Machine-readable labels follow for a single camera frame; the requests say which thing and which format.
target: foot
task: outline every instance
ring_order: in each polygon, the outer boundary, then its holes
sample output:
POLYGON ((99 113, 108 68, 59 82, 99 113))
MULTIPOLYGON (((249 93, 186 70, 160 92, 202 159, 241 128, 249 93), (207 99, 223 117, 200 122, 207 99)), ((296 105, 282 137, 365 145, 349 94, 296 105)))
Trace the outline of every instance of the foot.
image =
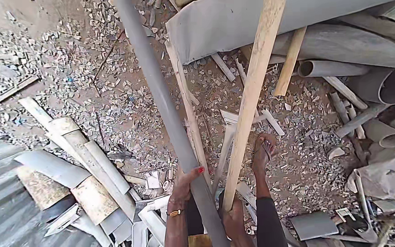
POLYGON ((252 161, 252 170, 255 174, 265 172, 266 164, 271 160, 276 143, 276 138, 271 134, 262 133, 257 137, 252 161))

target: cut pipe section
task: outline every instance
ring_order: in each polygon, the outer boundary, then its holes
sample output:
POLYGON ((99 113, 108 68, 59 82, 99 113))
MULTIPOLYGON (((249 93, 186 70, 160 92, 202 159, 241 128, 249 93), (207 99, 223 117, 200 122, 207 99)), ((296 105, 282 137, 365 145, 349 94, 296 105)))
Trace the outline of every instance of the cut pipe section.
POLYGON ((369 71, 366 65, 327 60, 300 61, 298 67, 298 75, 302 77, 361 76, 369 71))
POLYGON ((348 83, 362 99, 395 105, 395 69, 377 68, 348 83))
POLYGON ((365 134, 384 148, 395 148, 395 128, 372 119, 363 125, 365 134))

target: gray pvc pipe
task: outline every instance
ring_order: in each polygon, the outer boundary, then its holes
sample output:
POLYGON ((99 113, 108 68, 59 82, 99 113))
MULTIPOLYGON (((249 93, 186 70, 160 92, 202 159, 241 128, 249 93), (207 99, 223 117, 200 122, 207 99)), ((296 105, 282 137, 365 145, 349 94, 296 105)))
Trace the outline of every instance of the gray pvc pipe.
MULTIPOLYGON (((126 28, 129 39, 138 58, 139 65, 152 92, 155 103, 159 109, 170 142, 178 156, 179 163, 184 172, 198 167, 198 161, 191 149, 191 144, 182 126, 182 122, 172 103, 170 92, 161 74, 160 66, 155 59, 153 48, 150 46, 146 33, 141 25, 139 13, 130 0, 115 0, 115 6, 120 14, 121 21, 126 28)), ((199 176, 191 183, 191 192, 195 198, 197 208, 202 217, 202 223, 210 235, 214 246, 229 247, 222 221, 216 210, 216 205, 203 176, 199 176)))
POLYGON ((368 73, 369 66, 355 63, 327 60, 300 61, 298 75, 302 77, 320 76, 360 76, 368 73))
POLYGON ((366 122, 363 127, 365 134, 374 142, 384 148, 395 148, 395 128, 377 120, 366 122))
POLYGON ((348 83, 360 98, 395 105, 395 69, 379 67, 348 83))

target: gray corrugated roof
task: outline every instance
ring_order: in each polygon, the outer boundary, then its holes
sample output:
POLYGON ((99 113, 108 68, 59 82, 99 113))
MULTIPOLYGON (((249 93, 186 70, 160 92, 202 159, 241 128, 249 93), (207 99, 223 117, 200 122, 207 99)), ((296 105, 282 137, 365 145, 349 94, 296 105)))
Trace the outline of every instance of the gray corrugated roof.
POLYGON ((0 247, 96 247, 98 242, 75 228, 43 238, 47 213, 40 211, 16 175, 13 158, 23 149, 0 141, 0 247))

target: gold bracelet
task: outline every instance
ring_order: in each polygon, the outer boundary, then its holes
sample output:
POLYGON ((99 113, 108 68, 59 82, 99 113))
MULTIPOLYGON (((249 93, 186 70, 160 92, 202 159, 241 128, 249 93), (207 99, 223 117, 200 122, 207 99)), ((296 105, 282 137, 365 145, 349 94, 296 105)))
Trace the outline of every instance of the gold bracelet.
POLYGON ((177 215, 180 215, 182 213, 182 210, 178 209, 177 211, 173 211, 170 214, 168 214, 170 217, 174 217, 177 215))

